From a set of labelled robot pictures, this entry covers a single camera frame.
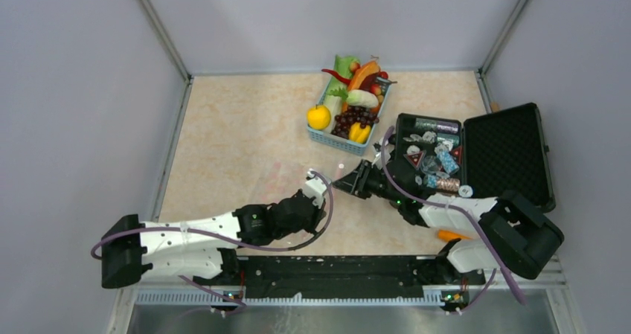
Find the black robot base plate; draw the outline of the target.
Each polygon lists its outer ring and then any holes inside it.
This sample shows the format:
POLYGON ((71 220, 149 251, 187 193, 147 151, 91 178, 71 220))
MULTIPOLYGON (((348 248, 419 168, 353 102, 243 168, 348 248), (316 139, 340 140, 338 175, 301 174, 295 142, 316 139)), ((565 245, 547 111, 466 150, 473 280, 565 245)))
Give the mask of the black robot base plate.
POLYGON ((248 299, 420 298, 430 286, 483 285, 478 271, 458 272, 444 257, 418 256, 250 256, 235 257, 203 286, 236 286, 248 299))

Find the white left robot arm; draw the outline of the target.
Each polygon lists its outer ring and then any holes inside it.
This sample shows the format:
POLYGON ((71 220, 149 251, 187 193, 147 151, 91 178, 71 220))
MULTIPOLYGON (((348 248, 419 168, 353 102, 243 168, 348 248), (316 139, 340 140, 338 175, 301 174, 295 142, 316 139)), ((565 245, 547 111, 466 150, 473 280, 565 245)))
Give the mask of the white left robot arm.
POLYGON ((272 242, 304 231, 319 236, 327 189, 302 188, 271 204, 244 205, 227 213, 184 222, 142 222, 122 216, 91 255, 100 261, 100 285, 119 289, 149 279, 184 276, 230 284, 238 276, 231 259, 239 248, 275 251, 272 242))

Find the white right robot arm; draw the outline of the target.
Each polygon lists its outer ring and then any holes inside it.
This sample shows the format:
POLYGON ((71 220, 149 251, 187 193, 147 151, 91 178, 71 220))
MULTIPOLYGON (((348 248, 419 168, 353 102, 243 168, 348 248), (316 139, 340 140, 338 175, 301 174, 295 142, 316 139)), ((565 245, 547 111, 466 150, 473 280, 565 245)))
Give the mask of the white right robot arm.
POLYGON ((500 196, 472 198, 418 187, 410 196, 403 193, 393 169, 363 160, 333 187, 360 199, 386 199, 411 225, 475 235, 448 242, 445 258, 436 263, 437 275, 445 283, 457 283, 466 272, 478 269, 499 269, 534 280, 565 240, 564 233, 521 193, 507 190, 500 196))

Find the clear zip bag pink dots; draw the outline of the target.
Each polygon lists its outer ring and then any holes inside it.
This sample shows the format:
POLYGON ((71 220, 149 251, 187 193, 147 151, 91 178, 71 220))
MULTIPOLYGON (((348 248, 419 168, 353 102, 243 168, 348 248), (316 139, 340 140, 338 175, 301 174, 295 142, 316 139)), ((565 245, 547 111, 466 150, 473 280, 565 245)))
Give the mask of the clear zip bag pink dots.
POLYGON ((267 161, 261 166, 258 178, 254 181, 249 201, 269 204, 290 197, 304 185, 311 169, 332 182, 342 174, 344 163, 343 159, 307 165, 295 161, 267 161))

